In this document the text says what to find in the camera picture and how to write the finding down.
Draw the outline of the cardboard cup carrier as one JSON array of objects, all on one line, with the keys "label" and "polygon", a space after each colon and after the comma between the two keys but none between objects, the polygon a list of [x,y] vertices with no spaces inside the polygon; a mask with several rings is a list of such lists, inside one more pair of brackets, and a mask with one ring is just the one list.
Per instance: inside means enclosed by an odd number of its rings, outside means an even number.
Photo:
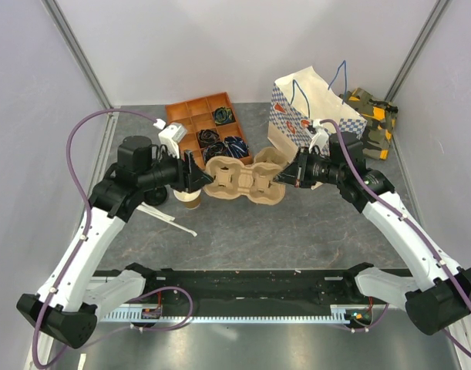
[{"label": "cardboard cup carrier", "polygon": [[205,166],[205,172],[214,181],[206,185],[204,191],[217,199],[234,200],[244,196],[253,203],[273,206],[285,195],[285,185],[274,182],[281,171],[274,163],[245,165],[238,159],[216,156]]},{"label": "cardboard cup carrier", "polygon": [[285,155],[273,146],[263,148],[255,157],[254,163],[273,163],[285,167],[288,161]]}]

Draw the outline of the black plastic cup lid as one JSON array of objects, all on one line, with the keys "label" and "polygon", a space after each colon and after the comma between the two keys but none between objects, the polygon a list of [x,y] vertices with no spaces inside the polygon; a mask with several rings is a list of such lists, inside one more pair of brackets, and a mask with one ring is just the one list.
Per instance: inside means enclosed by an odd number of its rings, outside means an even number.
[{"label": "black plastic cup lid", "polygon": [[144,193],[144,203],[157,207],[164,204],[168,200],[168,190],[166,187],[157,187]]}]

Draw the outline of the checkered paper takeout bag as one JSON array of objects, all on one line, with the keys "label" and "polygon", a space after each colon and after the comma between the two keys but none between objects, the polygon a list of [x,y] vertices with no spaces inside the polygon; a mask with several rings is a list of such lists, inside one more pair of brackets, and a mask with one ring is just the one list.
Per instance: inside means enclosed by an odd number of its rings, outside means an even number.
[{"label": "checkered paper takeout bag", "polygon": [[[329,156],[308,149],[311,137],[307,126],[313,119],[329,132]],[[352,177],[348,161],[359,174],[367,172],[362,153],[362,134],[366,120],[345,103],[316,73],[313,67],[275,80],[267,137],[286,157],[288,164],[299,150],[308,150],[314,160],[312,174],[316,184],[342,183]]]}]

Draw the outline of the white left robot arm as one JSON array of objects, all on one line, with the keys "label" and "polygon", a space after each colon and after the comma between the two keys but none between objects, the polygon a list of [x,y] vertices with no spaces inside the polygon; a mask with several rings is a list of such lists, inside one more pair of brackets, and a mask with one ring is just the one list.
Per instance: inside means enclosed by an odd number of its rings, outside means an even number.
[{"label": "white left robot arm", "polygon": [[99,288],[87,287],[105,251],[148,193],[166,186],[194,193],[213,181],[190,151],[178,158],[146,136],[126,137],[117,161],[85,199],[85,215],[65,255],[35,294],[19,298],[18,311],[37,332],[80,348],[97,323],[121,304],[154,300],[156,282],[130,269]]}]

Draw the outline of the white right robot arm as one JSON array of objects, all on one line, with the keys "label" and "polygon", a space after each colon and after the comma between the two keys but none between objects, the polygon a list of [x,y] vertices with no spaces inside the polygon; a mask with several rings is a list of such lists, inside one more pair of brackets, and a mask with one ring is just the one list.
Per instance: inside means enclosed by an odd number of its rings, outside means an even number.
[{"label": "white right robot arm", "polygon": [[329,154],[300,148],[274,181],[299,188],[328,183],[374,224],[409,269],[399,277],[363,263],[341,284],[353,304],[372,297],[406,312],[424,334],[433,335],[471,315],[471,268],[465,269],[427,236],[386,176],[369,168],[352,133],[334,133]]}]

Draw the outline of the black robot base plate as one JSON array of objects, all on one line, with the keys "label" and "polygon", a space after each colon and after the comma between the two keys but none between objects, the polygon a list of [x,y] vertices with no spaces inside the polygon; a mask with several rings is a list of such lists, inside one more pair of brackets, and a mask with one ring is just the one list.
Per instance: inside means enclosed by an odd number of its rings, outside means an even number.
[{"label": "black robot base plate", "polygon": [[180,287],[145,298],[160,303],[164,315],[195,317],[262,317],[325,315],[331,306],[374,306],[384,302],[368,299],[352,287],[351,274],[342,269],[311,270],[152,270],[138,263],[128,269],[146,278],[145,292],[161,287]]}]

